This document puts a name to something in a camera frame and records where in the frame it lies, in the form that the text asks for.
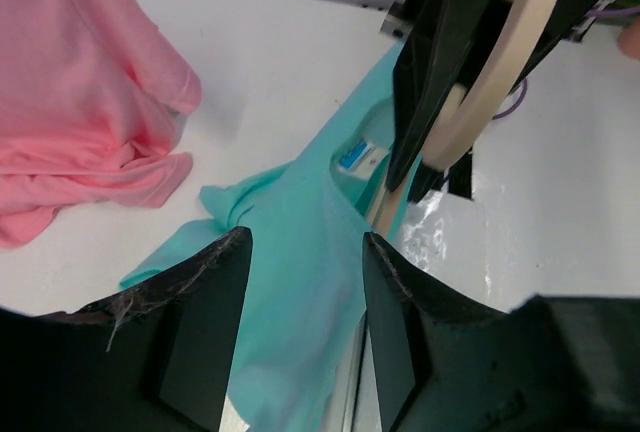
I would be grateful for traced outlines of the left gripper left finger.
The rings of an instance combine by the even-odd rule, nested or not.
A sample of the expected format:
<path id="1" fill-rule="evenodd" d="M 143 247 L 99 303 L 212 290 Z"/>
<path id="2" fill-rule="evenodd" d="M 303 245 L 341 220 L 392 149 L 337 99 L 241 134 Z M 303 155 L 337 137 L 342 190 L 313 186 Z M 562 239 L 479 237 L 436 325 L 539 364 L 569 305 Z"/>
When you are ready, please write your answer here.
<path id="1" fill-rule="evenodd" d="M 252 253 L 237 227 L 74 313 L 1 313 L 5 431 L 215 431 Z"/>

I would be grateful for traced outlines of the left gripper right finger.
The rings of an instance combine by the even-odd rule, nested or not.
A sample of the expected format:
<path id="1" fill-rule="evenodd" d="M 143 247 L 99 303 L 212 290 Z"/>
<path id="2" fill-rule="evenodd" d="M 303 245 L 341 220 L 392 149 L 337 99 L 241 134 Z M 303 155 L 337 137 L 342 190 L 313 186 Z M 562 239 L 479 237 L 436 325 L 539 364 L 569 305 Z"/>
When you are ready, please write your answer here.
<path id="1" fill-rule="evenodd" d="M 504 313 L 363 238 L 386 431 L 635 431 L 639 302 L 536 295 Z"/>

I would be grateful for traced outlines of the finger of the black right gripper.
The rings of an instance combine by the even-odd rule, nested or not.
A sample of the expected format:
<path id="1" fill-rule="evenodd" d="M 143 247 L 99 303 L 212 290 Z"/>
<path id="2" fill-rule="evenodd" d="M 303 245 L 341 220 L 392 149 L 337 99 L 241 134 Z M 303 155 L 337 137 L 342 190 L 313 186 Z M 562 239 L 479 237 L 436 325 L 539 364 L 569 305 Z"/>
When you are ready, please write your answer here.
<path id="1" fill-rule="evenodd" d="M 476 40 L 482 18 L 497 0 L 405 0 L 401 17 L 411 31 L 393 68 L 395 138 L 386 188 L 410 171 Z"/>

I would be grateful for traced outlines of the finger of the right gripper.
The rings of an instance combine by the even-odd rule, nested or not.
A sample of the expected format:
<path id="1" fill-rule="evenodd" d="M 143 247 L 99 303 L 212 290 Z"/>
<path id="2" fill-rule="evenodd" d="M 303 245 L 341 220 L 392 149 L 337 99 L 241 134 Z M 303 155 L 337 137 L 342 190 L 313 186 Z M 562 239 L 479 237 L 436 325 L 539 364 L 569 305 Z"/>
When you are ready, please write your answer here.
<path id="1" fill-rule="evenodd" d="M 409 0 L 409 199 L 467 154 L 507 96 L 605 0 Z"/>

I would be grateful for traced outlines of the tan wooden hanger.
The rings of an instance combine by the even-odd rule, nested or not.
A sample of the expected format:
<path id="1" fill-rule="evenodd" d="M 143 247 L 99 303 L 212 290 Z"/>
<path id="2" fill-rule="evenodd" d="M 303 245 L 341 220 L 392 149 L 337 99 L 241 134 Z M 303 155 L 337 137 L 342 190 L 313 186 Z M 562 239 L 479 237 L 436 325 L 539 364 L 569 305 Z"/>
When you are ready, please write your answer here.
<path id="1" fill-rule="evenodd" d="M 497 0 L 482 18 L 476 40 L 455 84 L 401 185 L 381 185 L 368 220 L 380 235 L 389 233 L 404 197 L 414 201 L 472 147 L 525 71 L 558 0 Z M 390 12 L 389 29 L 405 42 L 410 22 L 401 5 Z"/>

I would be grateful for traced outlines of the teal t shirt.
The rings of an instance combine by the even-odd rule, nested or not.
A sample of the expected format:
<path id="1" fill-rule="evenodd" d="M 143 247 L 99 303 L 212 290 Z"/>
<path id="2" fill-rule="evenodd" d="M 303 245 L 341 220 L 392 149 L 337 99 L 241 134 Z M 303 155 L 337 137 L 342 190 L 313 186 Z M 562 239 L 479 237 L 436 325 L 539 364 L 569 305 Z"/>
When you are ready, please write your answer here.
<path id="1" fill-rule="evenodd" d="M 316 431 L 364 310 L 365 215 L 394 140 L 393 46 L 293 161 L 205 186 L 182 225 L 121 285 L 193 256 L 237 226 L 253 251 L 228 395 L 252 431 Z"/>

